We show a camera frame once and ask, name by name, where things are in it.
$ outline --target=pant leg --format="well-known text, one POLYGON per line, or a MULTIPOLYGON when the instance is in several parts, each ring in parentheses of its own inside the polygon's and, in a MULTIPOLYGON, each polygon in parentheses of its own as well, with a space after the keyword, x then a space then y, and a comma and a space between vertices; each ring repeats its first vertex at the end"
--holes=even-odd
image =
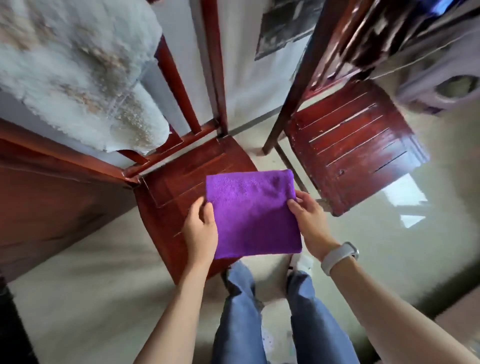
POLYGON ((267 364, 252 274, 239 261, 227 271, 224 283, 230 295, 215 334, 211 363, 267 364))
POLYGON ((348 335, 315 297, 312 278, 294 272, 287 284, 292 332, 298 364, 358 364, 348 335))

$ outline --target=white shoe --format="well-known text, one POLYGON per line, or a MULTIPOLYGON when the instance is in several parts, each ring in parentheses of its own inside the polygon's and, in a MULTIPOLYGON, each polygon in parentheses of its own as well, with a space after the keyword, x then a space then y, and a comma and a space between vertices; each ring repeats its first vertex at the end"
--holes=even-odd
POLYGON ((288 267, 287 277, 295 271, 301 270, 302 272, 307 273, 310 277, 313 274, 314 259, 308 253, 298 253, 292 255, 290 260, 290 266, 288 267))

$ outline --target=person's left hand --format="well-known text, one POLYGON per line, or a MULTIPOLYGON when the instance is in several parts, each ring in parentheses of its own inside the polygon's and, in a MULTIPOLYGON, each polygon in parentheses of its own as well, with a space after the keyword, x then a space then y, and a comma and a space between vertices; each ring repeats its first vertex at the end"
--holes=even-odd
POLYGON ((189 264, 208 269, 218 244, 218 232, 211 202, 203 207, 205 222, 200 220, 200 208, 204 200, 204 197, 200 197, 190 207, 182 232, 187 244, 189 264))

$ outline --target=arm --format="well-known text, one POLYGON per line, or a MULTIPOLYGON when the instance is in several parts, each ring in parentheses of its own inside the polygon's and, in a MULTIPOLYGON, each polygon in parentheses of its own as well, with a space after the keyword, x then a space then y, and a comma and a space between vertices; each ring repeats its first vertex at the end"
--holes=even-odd
POLYGON ((173 299, 150 334, 134 364, 190 364, 205 280, 218 243, 213 206, 204 207, 200 220, 201 197, 190 208, 183 226, 188 263, 173 299))
MULTIPOLYGON (((297 191, 297 201, 289 200, 288 207, 318 260, 340 246, 328 230, 324 211, 309 194, 297 191)), ((338 262, 330 276, 384 362, 480 363, 436 323, 374 281, 353 258, 338 262)))

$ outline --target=dark wall poster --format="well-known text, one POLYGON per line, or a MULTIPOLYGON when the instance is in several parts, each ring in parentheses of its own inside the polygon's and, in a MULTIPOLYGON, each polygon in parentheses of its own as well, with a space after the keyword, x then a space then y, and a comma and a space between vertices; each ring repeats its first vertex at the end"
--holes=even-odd
POLYGON ((313 32, 325 0, 270 0, 262 16, 255 60, 313 32))

